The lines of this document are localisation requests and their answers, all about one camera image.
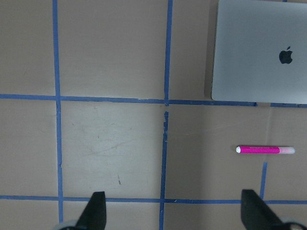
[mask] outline black object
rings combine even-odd
[[[93,193],[75,226],[61,230],[104,230],[106,227],[106,195],[105,192]]]
[[[307,230],[301,224],[283,223],[254,190],[243,189],[241,220],[247,230]]]

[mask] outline laptop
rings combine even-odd
[[[220,0],[212,99],[307,104],[307,4]]]

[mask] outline pen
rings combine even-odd
[[[293,154],[293,147],[278,147],[278,146],[238,146],[237,153],[258,153],[258,154]]]

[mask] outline blue tape grid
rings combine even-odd
[[[137,99],[137,98],[109,98],[109,97],[77,97],[61,96],[59,78],[59,37],[58,37],[58,2],[52,1],[53,13],[53,43],[54,43],[54,70],[55,70],[55,96],[50,95],[21,95],[21,94],[0,94],[0,99],[23,99],[23,100],[47,100],[55,101],[57,107],[57,159],[58,159],[58,196],[20,196],[20,195],[0,195],[0,199],[9,200],[40,200],[59,202],[59,222],[63,221],[64,201],[89,201],[89,197],[64,197],[62,178],[62,148],[61,148],[61,101],[81,101],[81,102],[114,102],[114,103],[143,103],[143,104],[181,104],[181,105],[228,105],[228,106],[257,106],[255,102],[223,102],[223,101],[194,101],[194,100],[169,100],[169,70],[170,70],[170,48],[171,48],[171,27],[172,27],[173,0],[168,0],[167,27],[166,27],[166,48],[165,48],[165,83],[164,99]],[[272,103],[271,107],[293,107],[307,108],[307,104],[286,104]],[[132,203],[160,203],[159,229],[163,230],[164,205],[172,204],[240,204],[240,200],[188,200],[188,199],[165,199],[166,180],[166,153],[167,153],[167,131],[168,112],[165,112],[164,134],[163,134],[163,154],[161,173],[161,193],[160,199],[150,198],[107,198],[107,202],[132,202]],[[267,162],[263,163],[260,186],[260,197],[264,198],[265,182],[267,173]],[[267,204],[276,205],[307,205],[307,200],[267,200]]]

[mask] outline black apple logo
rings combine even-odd
[[[292,62],[291,54],[292,51],[289,50],[290,47],[287,48],[287,51],[283,50],[279,54],[279,60],[282,64],[287,63],[290,64]]]

